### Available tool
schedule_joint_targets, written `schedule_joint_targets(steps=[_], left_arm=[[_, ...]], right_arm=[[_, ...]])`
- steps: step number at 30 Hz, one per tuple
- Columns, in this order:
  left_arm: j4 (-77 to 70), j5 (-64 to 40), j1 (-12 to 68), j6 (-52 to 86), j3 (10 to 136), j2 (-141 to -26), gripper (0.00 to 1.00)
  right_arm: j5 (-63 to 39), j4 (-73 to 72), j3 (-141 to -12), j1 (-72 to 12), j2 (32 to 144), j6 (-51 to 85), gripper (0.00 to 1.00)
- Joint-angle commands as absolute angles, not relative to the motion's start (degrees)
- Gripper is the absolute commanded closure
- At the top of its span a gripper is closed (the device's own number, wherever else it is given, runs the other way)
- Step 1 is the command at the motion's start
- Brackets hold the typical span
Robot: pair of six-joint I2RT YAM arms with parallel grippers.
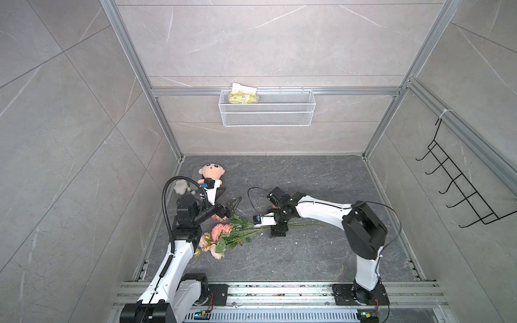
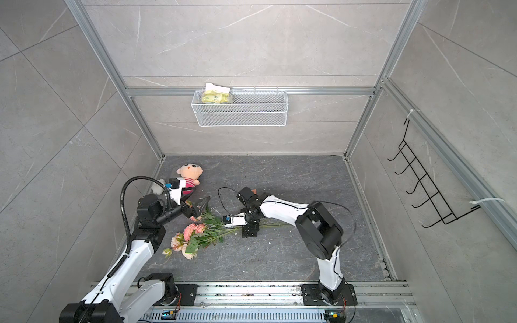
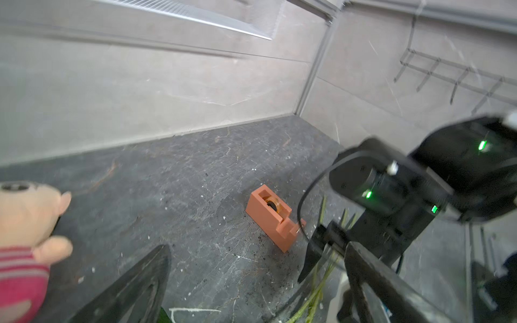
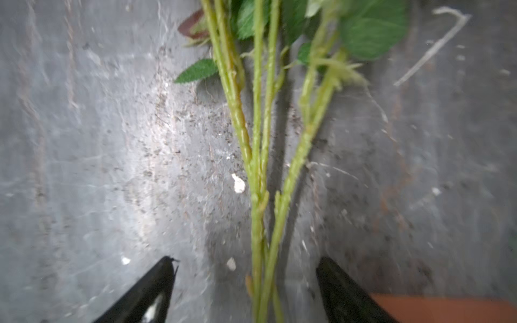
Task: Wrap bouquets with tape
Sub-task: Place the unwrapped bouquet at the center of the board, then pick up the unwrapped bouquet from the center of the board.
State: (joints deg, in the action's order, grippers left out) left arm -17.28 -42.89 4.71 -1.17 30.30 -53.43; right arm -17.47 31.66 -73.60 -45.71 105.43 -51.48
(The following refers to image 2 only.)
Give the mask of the artificial pink flower bouquet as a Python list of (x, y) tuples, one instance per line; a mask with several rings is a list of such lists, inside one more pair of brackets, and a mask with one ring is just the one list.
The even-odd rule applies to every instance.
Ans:
[(183, 231), (172, 237), (170, 247), (162, 251), (165, 258), (170, 258), (175, 252), (187, 260), (197, 257), (197, 253), (210, 246), (216, 246), (225, 241), (227, 236), (235, 235), (241, 227), (226, 227), (221, 218), (212, 214), (214, 208), (207, 208), (199, 217), (192, 217), (191, 223)]

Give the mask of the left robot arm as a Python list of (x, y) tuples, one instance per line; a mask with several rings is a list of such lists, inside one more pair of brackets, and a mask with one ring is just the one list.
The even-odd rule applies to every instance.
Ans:
[(154, 194), (141, 197), (137, 223), (126, 252), (82, 301), (66, 305), (59, 322), (137, 322), (157, 303), (178, 303), (180, 292), (171, 273), (150, 274), (139, 283), (135, 293), (125, 296), (162, 244), (164, 225), (180, 215), (200, 216), (209, 201), (207, 196), (189, 205), (184, 201), (162, 200)]

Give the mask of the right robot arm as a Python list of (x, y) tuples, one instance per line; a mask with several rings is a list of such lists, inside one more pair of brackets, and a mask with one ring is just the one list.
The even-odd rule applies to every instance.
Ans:
[(339, 301), (346, 286), (337, 267), (343, 228), (320, 201), (300, 204), (285, 201), (269, 193), (258, 195), (245, 187), (236, 195), (244, 208), (230, 218), (233, 226), (242, 228), (244, 238), (256, 237), (261, 219), (276, 219), (294, 226), (310, 253), (317, 258), (319, 286), (317, 291), (327, 304)]

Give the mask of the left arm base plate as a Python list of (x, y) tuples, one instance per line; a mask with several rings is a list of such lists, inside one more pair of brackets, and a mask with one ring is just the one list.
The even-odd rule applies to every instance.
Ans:
[(197, 297), (197, 284), (176, 284), (176, 292), (172, 295), (165, 295), (158, 302), (161, 306), (193, 306)]

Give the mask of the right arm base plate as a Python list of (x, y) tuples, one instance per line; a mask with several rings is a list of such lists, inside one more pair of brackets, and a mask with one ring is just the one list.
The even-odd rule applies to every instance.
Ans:
[(301, 286), (301, 292), (306, 306), (358, 305), (354, 286), (344, 282), (334, 291), (327, 289), (320, 283), (307, 283)]

